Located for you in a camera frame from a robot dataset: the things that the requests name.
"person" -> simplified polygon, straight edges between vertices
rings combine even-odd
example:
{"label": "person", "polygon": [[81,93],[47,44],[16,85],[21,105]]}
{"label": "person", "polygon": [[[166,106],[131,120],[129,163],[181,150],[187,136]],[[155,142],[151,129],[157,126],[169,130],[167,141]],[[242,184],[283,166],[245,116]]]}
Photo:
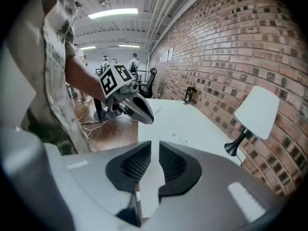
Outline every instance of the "person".
{"label": "person", "polygon": [[137,54],[136,53],[133,53],[133,57],[129,60],[128,64],[129,64],[130,72],[133,75],[135,75],[135,78],[137,79],[137,77],[138,77],[138,68],[139,68],[140,61],[137,58]]}
{"label": "person", "polygon": [[[83,53],[83,50],[79,49],[78,45],[77,44],[74,44],[74,47],[75,47],[75,51],[76,51],[76,55],[82,60],[82,62],[87,66],[88,64],[88,60],[87,60],[87,64],[85,63],[85,60],[86,60],[86,55]],[[85,101],[87,103],[89,103],[92,99],[91,96],[88,96],[88,95],[85,95],[82,91],[80,91],[80,99],[77,100],[78,103],[82,102],[82,101]]]}
{"label": "person", "polygon": [[74,49],[75,0],[29,0],[7,35],[8,49],[36,91],[21,128],[62,155],[95,151],[68,98],[66,84],[105,103],[99,78]]}

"white table lamp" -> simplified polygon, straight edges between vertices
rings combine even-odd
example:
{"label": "white table lamp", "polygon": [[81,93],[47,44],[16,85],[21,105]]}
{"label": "white table lamp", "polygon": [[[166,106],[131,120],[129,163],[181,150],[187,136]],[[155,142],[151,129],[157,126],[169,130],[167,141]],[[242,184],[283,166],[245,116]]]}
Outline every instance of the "white table lamp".
{"label": "white table lamp", "polygon": [[236,156],[237,148],[245,138],[248,130],[266,140],[273,127],[278,105],[279,98],[275,94],[262,87],[254,86],[234,113],[236,118],[247,129],[234,142],[225,144],[226,151],[231,156]]}

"ceiling light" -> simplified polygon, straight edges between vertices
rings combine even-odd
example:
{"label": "ceiling light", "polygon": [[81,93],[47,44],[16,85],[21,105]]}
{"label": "ceiling light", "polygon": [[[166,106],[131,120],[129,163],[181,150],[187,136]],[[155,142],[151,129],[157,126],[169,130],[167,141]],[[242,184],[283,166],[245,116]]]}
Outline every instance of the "ceiling light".
{"label": "ceiling light", "polygon": [[98,13],[90,14],[89,17],[91,19],[95,19],[95,18],[98,18],[98,17],[108,16],[108,15],[129,14],[129,13],[138,13],[138,10],[136,8],[106,10],[106,11],[101,11],[101,12],[98,12]]}
{"label": "ceiling light", "polygon": [[127,45],[127,44],[119,44],[119,47],[139,48],[139,46],[138,46],[138,45]]}
{"label": "ceiling light", "polygon": [[84,48],[80,48],[81,50],[87,50],[87,49],[95,49],[95,46],[88,46],[88,47],[84,47]]}

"wooden floor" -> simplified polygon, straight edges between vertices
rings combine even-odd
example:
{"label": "wooden floor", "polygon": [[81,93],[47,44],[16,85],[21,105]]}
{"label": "wooden floor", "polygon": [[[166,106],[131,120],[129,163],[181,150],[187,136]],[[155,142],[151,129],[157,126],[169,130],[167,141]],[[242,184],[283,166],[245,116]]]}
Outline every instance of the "wooden floor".
{"label": "wooden floor", "polygon": [[[93,117],[96,112],[93,98],[89,103],[86,103],[86,101],[77,103],[78,97],[72,98],[73,108],[78,119],[91,109],[80,119],[80,123],[86,123],[87,121],[97,122]],[[96,124],[94,128],[99,127],[103,123],[104,121],[100,124]],[[92,127],[93,125],[86,126],[88,129],[92,129]],[[83,130],[86,134],[90,133],[90,131],[86,129]],[[138,142],[138,122],[114,118],[102,127],[94,130],[89,135],[89,140],[97,152],[136,143]]]}

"table leg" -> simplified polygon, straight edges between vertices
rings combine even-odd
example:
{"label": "table leg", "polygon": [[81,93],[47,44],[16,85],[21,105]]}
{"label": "table leg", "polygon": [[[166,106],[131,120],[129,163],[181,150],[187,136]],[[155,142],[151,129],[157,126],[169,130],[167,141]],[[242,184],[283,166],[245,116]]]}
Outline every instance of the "table leg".
{"label": "table leg", "polygon": [[100,121],[102,119],[102,114],[101,114],[101,111],[102,111],[102,103],[100,100],[94,98],[94,104],[95,104],[95,109],[96,109],[96,112],[94,114],[94,119]]}
{"label": "table leg", "polygon": [[71,94],[70,94],[70,92],[68,90],[68,86],[67,85],[66,85],[66,89],[67,89],[67,92],[68,92],[69,99],[72,99],[72,96],[71,96]]}
{"label": "table leg", "polygon": [[71,88],[71,92],[72,92],[72,97],[78,96],[77,92],[75,91],[75,88],[72,87],[72,86],[70,86],[70,88]]}

